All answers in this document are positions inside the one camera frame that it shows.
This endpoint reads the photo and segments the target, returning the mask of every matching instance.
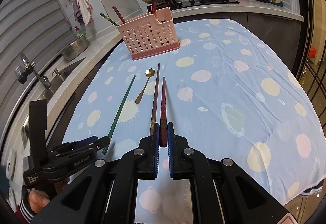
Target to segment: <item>gas stove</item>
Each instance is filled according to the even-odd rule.
[[[167,0],[156,5],[156,9],[170,7],[171,10],[176,10],[180,8],[189,8],[193,6],[202,6],[202,5],[210,5],[210,4],[239,4],[236,0],[189,0],[176,2],[176,0]],[[151,5],[147,6],[148,12],[151,12]]]

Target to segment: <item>basket base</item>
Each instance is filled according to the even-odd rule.
[[[151,50],[148,50],[146,52],[141,52],[139,54],[132,54],[131,57],[132,57],[132,60],[138,60],[138,59],[142,59],[142,58],[146,58],[146,57],[152,57],[152,56],[157,55],[157,54],[177,50],[179,48],[180,48],[180,43],[178,41],[176,43],[172,43],[172,44],[168,44],[168,45],[165,45],[163,47],[160,47],[159,52],[157,51],[157,49],[151,49]]]

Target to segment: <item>green chopstick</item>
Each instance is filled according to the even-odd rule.
[[[115,115],[115,119],[113,120],[113,123],[112,123],[112,125],[111,125],[111,129],[110,129],[109,134],[108,134],[108,137],[109,137],[109,139],[110,139],[110,142],[111,142],[112,135],[113,135],[113,132],[114,132],[114,130],[115,130],[115,127],[116,127],[116,125],[117,125],[117,123],[118,123],[118,119],[119,119],[119,117],[120,117],[120,114],[121,114],[121,111],[122,111],[123,105],[124,105],[124,103],[126,102],[126,99],[127,99],[127,97],[128,97],[129,91],[130,91],[130,89],[131,89],[131,86],[132,86],[132,84],[133,84],[135,78],[136,78],[136,75],[134,75],[134,77],[133,77],[133,79],[132,79],[132,81],[131,81],[131,83],[130,83],[130,85],[129,85],[127,91],[126,91],[126,94],[124,95],[124,97],[123,97],[123,99],[122,99],[122,102],[121,102],[121,104],[120,104],[120,106],[119,106],[119,109],[118,109],[118,111],[117,111],[117,114]],[[106,146],[106,147],[103,149],[102,153],[103,153],[104,155],[107,153],[108,148],[109,148],[109,146]]]
[[[116,24],[113,20],[111,20],[111,18],[109,16],[106,16],[105,14],[101,13],[100,14],[103,18],[105,18],[106,20],[108,20],[109,22],[111,22],[113,25],[118,27],[118,24]]]

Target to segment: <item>spoon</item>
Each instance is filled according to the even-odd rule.
[[[135,100],[135,103],[136,104],[139,104],[141,102],[141,99],[142,99],[142,96],[144,95],[144,92],[145,92],[146,86],[148,84],[148,81],[149,81],[150,77],[153,77],[154,76],[155,70],[154,69],[146,70],[145,71],[145,74],[146,74],[146,77],[148,77],[148,79],[146,81],[145,87],[142,89],[142,91],[138,95],[137,99]]]

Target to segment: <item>silver bolt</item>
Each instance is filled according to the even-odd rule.
[[[188,148],[184,149],[184,153],[185,153],[186,155],[191,155],[191,154],[194,153],[194,150],[191,149],[190,147],[188,147]]]
[[[137,156],[143,155],[144,154],[144,150],[143,149],[135,149],[134,150],[134,154]]]
[[[96,167],[102,167],[102,166],[104,166],[104,164],[105,164],[105,161],[104,160],[97,160],[96,162],[95,162],[95,166]]]
[[[225,166],[232,166],[233,165],[233,161],[231,159],[224,159],[223,160],[223,164]]]

